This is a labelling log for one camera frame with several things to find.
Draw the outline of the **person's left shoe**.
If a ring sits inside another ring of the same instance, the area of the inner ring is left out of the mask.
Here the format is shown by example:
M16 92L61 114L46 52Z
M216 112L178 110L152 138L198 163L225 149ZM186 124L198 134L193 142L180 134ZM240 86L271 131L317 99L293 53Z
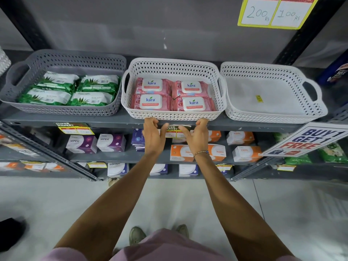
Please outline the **person's left shoe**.
M145 232L140 227L135 226L129 232L129 246L137 245L145 238Z

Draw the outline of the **white woven basket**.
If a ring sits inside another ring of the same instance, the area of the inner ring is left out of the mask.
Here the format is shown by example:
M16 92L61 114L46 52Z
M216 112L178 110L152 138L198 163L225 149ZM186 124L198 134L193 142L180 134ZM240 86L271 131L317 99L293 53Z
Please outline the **white woven basket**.
M11 60L0 46L0 77L10 68Z

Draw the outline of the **dark blue package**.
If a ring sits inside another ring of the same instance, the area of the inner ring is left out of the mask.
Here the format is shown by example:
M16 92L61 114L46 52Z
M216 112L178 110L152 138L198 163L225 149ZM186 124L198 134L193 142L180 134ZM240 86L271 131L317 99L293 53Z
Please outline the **dark blue package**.
M332 86L348 73L348 49L333 61L317 78L321 86Z

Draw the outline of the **white basket with pink packs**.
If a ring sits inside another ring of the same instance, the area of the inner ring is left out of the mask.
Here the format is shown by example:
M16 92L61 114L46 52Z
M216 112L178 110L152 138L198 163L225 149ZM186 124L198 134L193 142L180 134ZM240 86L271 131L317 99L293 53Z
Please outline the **white basket with pink packs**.
M137 78L167 78L171 81L202 80L211 85L216 111L160 111L131 108L132 93ZM138 57L130 62L121 80L121 104L134 119L154 117L165 121L197 121L200 118L215 120L227 108L227 83L218 67L206 61L190 61L168 58Z

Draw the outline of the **white blue box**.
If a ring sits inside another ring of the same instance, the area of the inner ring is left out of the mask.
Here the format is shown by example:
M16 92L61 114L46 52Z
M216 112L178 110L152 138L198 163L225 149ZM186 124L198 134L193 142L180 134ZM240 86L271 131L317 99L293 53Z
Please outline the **white blue box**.
M152 170L150 171L150 176L157 175L167 175L168 174L168 164L154 164Z
M129 171L128 163L108 163L107 176L110 178L123 177Z
M197 164L179 164L179 177L196 177L199 175Z

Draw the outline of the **grey perforated plastic basket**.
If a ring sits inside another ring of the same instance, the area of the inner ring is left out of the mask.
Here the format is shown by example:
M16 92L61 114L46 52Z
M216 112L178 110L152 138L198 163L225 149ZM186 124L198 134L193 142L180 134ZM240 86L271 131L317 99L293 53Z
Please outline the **grey perforated plastic basket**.
M21 111L37 114L111 116L117 113L121 89L106 106L56 106L17 102L19 96L38 82L46 71L77 75L112 75L122 78L127 61L122 55L89 51L42 49L33 52L24 61L13 64L6 74L6 83L0 90L0 100Z

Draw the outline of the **pink wet wipes pack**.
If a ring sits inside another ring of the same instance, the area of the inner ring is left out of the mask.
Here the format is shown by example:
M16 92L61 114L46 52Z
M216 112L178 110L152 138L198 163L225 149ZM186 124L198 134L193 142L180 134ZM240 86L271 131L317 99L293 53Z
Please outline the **pink wet wipes pack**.
M208 96L184 96L173 100L174 111L182 112L215 112L215 104Z
M172 81L165 78L137 78L135 94L172 95Z
M172 84L172 97L209 97L208 84L203 81L178 80Z
M172 98L159 94L135 94L131 101L132 109L171 111Z

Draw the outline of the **stack of dark blue packs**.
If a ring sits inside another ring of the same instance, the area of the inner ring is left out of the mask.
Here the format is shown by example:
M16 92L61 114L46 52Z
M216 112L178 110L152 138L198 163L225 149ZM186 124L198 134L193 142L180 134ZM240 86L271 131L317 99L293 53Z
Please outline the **stack of dark blue packs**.
M132 134L131 144L135 147L137 152L145 151L145 139L142 134L143 129L134 129Z

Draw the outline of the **grey metal shelf rack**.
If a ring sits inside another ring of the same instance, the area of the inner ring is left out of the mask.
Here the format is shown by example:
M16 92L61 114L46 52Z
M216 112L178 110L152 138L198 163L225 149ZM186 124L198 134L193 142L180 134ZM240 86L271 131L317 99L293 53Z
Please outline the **grey metal shelf rack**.
M0 0L0 9L33 51L11 51L12 65L42 49L112 53L130 62L138 57L206 61L218 67L226 61L293 66L308 46L329 26L348 30L348 0L319 0L300 30L237 26L242 0ZM0 90L6 83L2 75ZM100 134L124 134L124 152L72 153L71 135L55 122L86 123ZM77 162L125 162L142 157L131 145L133 128L142 128L119 105L111 116L37 114L0 100L0 129L37 151L39 158L59 162L72 174L101 181ZM235 121L225 111L208 123L209 130L252 131L262 151L276 144L273 132L295 132L304 124Z

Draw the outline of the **black object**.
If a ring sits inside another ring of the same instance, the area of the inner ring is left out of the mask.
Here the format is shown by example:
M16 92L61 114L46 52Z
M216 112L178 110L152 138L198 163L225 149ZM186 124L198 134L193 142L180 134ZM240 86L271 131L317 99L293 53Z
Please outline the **black object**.
M0 252L8 251L24 235L26 221L8 218L0 222Z

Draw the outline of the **empty white perforated basket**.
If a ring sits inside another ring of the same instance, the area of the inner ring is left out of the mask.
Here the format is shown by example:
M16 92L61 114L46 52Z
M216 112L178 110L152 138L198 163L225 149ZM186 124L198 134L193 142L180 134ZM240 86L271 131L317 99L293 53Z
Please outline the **empty white perforated basket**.
M320 86L296 67L226 61L220 74L227 83L225 113L232 120L304 124L328 114Z

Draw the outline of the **group of orange white boxes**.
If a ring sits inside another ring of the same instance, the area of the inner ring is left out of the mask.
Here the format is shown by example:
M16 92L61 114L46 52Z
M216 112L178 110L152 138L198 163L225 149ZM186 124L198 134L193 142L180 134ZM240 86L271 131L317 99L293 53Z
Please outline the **group of orange white boxes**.
M208 153L214 162L222 162L232 152L233 162L256 162L261 158L262 150L253 143L254 135L248 131L229 131L225 140L228 145L218 144L223 140L221 131L208 131ZM190 151L185 138L172 138L170 161L193 162L194 155Z

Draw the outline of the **person's right shoe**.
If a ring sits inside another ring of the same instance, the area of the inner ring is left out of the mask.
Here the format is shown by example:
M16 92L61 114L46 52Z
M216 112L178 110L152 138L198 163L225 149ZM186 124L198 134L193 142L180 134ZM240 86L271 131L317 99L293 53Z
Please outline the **person's right shoe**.
M189 230L186 226L186 224L181 224L176 228L176 232L181 234L182 236L189 238Z

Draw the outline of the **person's left hand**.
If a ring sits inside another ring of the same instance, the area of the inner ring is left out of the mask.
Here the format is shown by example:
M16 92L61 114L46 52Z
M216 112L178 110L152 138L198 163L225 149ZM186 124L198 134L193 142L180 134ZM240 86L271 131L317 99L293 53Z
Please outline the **person's left hand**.
M166 137L160 136L159 121L156 118L145 118L142 134L145 139L145 155L158 158L163 152Z

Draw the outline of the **person's left forearm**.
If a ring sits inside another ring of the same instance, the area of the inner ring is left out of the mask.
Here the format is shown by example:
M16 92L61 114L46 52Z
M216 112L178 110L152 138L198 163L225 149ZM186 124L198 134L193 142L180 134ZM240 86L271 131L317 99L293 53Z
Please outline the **person's left forearm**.
M109 261L158 157L155 152L145 153L83 212L54 248L77 250L88 261Z

